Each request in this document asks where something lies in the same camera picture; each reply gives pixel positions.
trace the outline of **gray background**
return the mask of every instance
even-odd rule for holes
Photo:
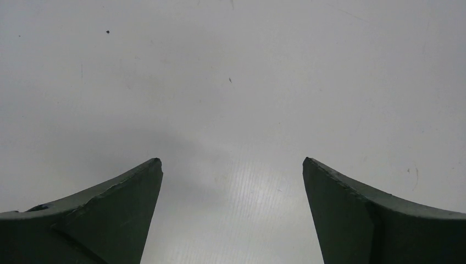
[[[1,0],[0,211],[158,157],[142,263],[322,263],[310,156],[466,212],[465,25],[463,0]]]

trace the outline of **scratch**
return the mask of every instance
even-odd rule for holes
[[[364,22],[370,24],[369,21],[367,21],[367,20],[365,20],[365,19],[363,19],[363,18],[360,18],[360,17],[358,17],[357,15],[353,15],[353,14],[351,14],[350,12],[345,11],[345,10],[343,10],[343,9],[340,9],[340,8],[338,8],[338,7],[336,7],[336,6],[332,5],[332,4],[327,4],[327,6],[329,6],[329,7],[331,7],[331,8],[334,8],[334,9],[340,11],[340,12],[343,12],[343,13],[345,13],[345,14],[347,14],[347,15],[350,15],[350,16],[352,16],[352,17],[358,19],[358,20],[361,20],[361,21],[364,21]]]
[[[130,219],[128,219],[127,221],[123,222],[122,224],[120,224],[120,228],[131,223],[136,217],[131,217]]]
[[[361,125],[361,120],[363,120],[363,115],[362,115],[362,114],[361,114],[361,116],[359,117],[358,126],[356,127],[356,130],[354,131],[355,133],[358,131],[359,126]]]
[[[414,185],[413,191],[418,186],[418,181],[419,181],[419,170],[418,170],[418,167],[416,165],[414,165],[414,166],[416,168],[416,184]]]
[[[422,49],[423,56],[425,56],[425,46],[427,45],[427,34],[429,33],[429,27],[430,27],[430,18],[427,20],[427,27],[425,29],[425,35],[426,36],[425,36],[423,49]]]

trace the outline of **white surface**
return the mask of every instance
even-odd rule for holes
[[[311,156],[466,212],[465,1],[0,3],[0,211],[158,157],[142,263],[322,263]]]

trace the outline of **dark green metal piece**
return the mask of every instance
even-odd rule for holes
[[[0,263],[140,263],[162,176],[151,159],[77,194],[0,213]]]
[[[466,214],[400,199],[311,158],[303,177],[325,264],[466,263]]]

